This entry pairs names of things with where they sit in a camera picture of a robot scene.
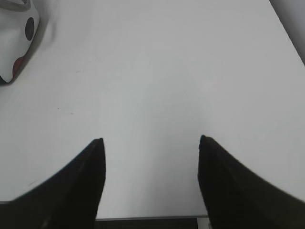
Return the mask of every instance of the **white table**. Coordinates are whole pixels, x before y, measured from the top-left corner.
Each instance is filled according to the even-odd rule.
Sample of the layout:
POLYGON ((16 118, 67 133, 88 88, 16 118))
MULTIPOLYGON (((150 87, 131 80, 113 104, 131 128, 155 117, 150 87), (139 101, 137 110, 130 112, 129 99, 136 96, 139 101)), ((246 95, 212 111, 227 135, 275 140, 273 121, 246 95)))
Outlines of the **white table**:
POLYGON ((305 200, 305 69, 268 0, 49 2, 44 38, 0 87, 0 200, 103 137, 97 218, 206 215, 201 134, 305 200))

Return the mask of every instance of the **white object with black spots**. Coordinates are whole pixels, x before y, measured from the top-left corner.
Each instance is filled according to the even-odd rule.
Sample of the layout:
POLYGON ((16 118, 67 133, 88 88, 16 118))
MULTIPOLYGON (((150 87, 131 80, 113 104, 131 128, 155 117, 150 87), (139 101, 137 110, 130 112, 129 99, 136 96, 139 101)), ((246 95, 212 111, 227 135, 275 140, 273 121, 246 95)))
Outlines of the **white object with black spots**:
POLYGON ((29 49, 39 23, 31 0, 0 0, 0 78, 10 82, 13 66, 29 49))

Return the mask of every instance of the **polka dot object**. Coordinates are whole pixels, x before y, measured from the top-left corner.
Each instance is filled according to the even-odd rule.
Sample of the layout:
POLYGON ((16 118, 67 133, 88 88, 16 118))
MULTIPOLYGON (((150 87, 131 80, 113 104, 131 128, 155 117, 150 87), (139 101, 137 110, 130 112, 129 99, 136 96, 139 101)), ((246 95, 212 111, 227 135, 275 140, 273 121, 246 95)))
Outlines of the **polka dot object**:
POLYGON ((34 36, 34 19, 31 17, 28 19, 25 25, 25 36, 30 41, 34 36))
POLYGON ((18 59, 15 61, 14 65, 13 65, 13 77, 15 77, 15 75, 16 75, 18 69, 20 68, 20 66, 21 66, 21 64, 22 64, 22 62, 23 62, 23 60, 24 60, 24 56, 18 58, 18 59))

